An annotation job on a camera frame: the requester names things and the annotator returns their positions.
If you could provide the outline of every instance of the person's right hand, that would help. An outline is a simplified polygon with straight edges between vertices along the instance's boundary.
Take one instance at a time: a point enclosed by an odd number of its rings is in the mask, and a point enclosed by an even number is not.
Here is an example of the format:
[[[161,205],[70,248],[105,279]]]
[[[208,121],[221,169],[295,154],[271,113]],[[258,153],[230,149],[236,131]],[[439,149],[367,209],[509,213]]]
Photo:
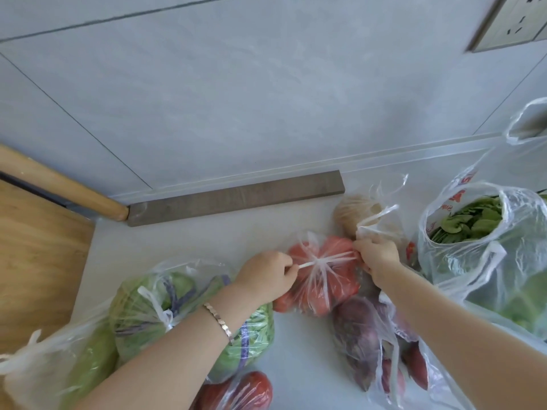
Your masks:
[[[370,238],[354,241],[353,247],[361,253],[368,272],[373,277],[376,286],[380,288],[382,287],[379,284],[382,271],[400,265],[397,246],[393,241],[384,239],[380,235],[375,234]]]
[[[288,254],[265,251],[251,257],[241,268],[235,284],[256,299],[258,308],[284,295],[297,278],[298,265]]]

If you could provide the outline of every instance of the gold bracelet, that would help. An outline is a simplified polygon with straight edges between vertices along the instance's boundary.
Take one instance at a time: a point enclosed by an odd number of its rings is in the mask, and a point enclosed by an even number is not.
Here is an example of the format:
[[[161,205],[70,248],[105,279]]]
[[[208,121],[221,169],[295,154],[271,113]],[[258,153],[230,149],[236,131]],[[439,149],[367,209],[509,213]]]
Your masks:
[[[228,328],[228,325],[226,325],[226,322],[224,322],[224,319],[221,318],[221,316],[218,314],[218,312],[211,306],[209,302],[205,302],[203,306],[211,312],[211,315],[217,320],[218,324],[221,326],[221,328],[226,332],[226,335],[230,341],[230,345],[234,344],[234,335]]]

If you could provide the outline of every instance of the bag of tomatoes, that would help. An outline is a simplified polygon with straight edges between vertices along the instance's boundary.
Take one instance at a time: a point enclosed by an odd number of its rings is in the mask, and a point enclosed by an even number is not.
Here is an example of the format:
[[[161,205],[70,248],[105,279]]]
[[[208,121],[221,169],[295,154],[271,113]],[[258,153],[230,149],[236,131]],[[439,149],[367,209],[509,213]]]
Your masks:
[[[240,373],[222,384],[205,384],[197,393],[192,410],[266,410],[273,388],[260,371]]]
[[[322,317],[359,291],[359,254],[350,239],[299,232],[285,253],[300,265],[292,288],[273,302],[277,312]]]

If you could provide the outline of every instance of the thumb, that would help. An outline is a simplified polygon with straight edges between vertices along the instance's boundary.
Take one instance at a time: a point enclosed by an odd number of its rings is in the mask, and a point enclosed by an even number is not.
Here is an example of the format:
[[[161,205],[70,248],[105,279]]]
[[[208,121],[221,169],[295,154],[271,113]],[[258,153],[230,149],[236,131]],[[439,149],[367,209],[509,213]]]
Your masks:
[[[300,268],[300,266],[298,266],[295,263],[291,266],[291,268],[288,271],[285,272],[285,282],[288,285],[287,290],[289,290],[291,288],[291,286],[293,286],[294,281],[297,280],[297,275],[298,275],[298,269],[299,268]]]

